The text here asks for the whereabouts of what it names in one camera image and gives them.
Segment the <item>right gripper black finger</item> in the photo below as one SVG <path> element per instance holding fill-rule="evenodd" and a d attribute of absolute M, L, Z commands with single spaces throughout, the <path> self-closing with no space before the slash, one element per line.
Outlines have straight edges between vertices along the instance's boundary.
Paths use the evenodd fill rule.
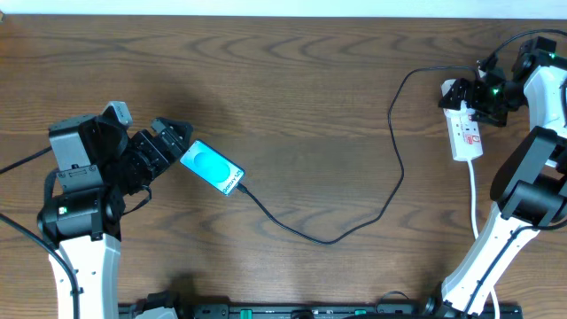
<path fill-rule="evenodd" d="M 462 102 L 471 99 L 472 82 L 465 78 L 448 79 L 441 84 L 441 93 L 439 108 L 460 111 Z"/>
<path fill-rule="evenodd" d="M 507 113 L 481 113 L 475 112 L 471 115 L 473 121 L 485 123 L 497 128 L 503 128 L 507 125 Z"/>

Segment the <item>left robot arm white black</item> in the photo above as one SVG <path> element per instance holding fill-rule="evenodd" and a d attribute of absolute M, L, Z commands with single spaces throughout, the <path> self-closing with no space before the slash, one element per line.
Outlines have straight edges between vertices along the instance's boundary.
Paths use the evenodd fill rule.
<path fill-rule="evenodd" d="M 124 198 L 149 191 L 150 184 L 189 148 L 193 127 L 158 117 L 150 130 L 128 135 L 111 115 L 83 115 L 49 129 L 61 194 L 48 194 L 37 216 L 43 240 L 54 249 L 58 315 L 116 318 L 120 220 Z"/>

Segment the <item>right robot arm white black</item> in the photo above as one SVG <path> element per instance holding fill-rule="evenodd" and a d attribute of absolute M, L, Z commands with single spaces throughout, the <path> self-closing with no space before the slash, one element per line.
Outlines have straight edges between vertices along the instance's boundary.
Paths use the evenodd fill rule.
<path fill-rule="evenodd" d="M 427 300 L 422 314 L 471 318 L 482 314 L 486 299 L 519 251 L 541 231 L 566 224 L 566 60 L 546 30 L 523 34 L 506 78 L 493 51 L 479 61 L 477 77 L 450 79 L 439 101 L 450 140 L 472 146 L 479 135 L 472 123 L 507 124 L 508 114 L 525 105 L 530 132 L 493 179 L 491 212 L 473 246 Z"/>

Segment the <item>blue Galaxy smartphone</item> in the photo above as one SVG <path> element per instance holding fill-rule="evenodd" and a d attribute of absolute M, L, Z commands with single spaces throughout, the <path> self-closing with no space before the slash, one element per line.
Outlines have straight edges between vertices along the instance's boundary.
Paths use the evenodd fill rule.
<path fill-rule="evenodd" d="M 245 171 L 201 140 L 196 140 L 180 163 L 228 196 L 245 177 Z"/>

